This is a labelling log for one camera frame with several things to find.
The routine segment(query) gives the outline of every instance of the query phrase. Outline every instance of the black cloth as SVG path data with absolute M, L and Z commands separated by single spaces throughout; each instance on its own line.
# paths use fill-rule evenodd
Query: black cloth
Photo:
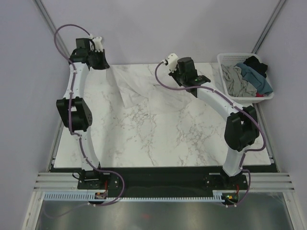
M 266 64 L 260 63 L 259 60 L 255 56 L 251 56 L 243 62 L 243 64 L 253 68 L 259 74 L 267 78 L 266 71 L 268 70 L 268 66 Z

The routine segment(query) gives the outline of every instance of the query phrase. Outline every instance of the white wall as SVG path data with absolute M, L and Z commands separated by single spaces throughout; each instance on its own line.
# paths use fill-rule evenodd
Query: white wall
M 105 39 L 110 64 L 158 63 L 169 53 L 196 62 L 250 52 L 278 0 L 42 0 L 57 27 L 76 23 Z M 76 28 L 60 32 L 70 52 Z
M 0 229 L 18 230 L 46 167 L 69 69 L 31 0 L 0 6 Z
M 285 5 L 259 55 L 269 65 L 275 91 L 261 104 L 276 159 L 289 172 L 307 215 L 307 1 Z

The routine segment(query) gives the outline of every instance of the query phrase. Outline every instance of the white laundry basket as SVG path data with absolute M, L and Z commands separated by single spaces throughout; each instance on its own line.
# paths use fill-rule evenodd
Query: white laundry basket
M 235 102 L 238 102 L 240 104 L 259 103 L 259 102 L 262 102 L 264 100 L 272 99 L 273 96 L 274 96 L 273 92 L 268 96 L 265 95 L 264 97 L 232 97 L 228 94 L 226 82 L 225 82 L 225 79 L 223 77 L 223 71 L 222 71 L 221 65 L 235 66 L 237 63 L 243 63 L 247 58 L 249 58 L 251 56 L 255 56 L 259 60 L 259 62 L 262 62 L 261 58 L 258 55 L 250 54 L 250 53 L 225 53 L 225 54 L 219 54 L 217 56 L 217 61 L 219 63 L 219 69 L 220 69 L 220 73 L 221 73 L 221 78 L 222 78 L 222 83 L 223 83 L 225 94 L 228 97 L 230 97 L 232 100 L 234 100 Z M 268 76 L 267 76 L 266 80 L 271 85 Z

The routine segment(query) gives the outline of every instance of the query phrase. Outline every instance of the marble tabletop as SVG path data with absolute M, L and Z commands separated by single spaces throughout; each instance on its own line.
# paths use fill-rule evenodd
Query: marble tabletop
M 217 63 L 196 63 L 203 74 L 222 90 Z M 192 98 L 178 112 L 150 114 L 148 99 L 126 109 L 114 73 L 153 75 L 156 64 L 113 65 L 107 70 L 91 70 L 84 99 L 92 111 L 92 140 L 102 167 L 171 167 L 223 165 L 227 144 L 225 121 L 204 101 Z M 253 147 L 262 146 L 262 138 Z M 271 164 L 267 150 L 251 152 L 245 165 Z M 55 168 L 80 168 L 77 144 L 63 129 Z

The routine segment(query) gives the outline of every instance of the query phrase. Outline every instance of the white cloth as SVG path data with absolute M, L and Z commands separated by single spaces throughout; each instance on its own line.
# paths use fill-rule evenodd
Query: white cloth
M 151 114 L 164 114 L 183 109 L 193 98 L 193 95 L 185 90 L 173 91 L 164 88 L 154 75 L 140 72 L 132 76 L 121 69 L 112 70 L 125 108 L 133 107 L 147 98 Z M 179 88 L 169 75 L 164 74 L 159 80 L 167 86 Z

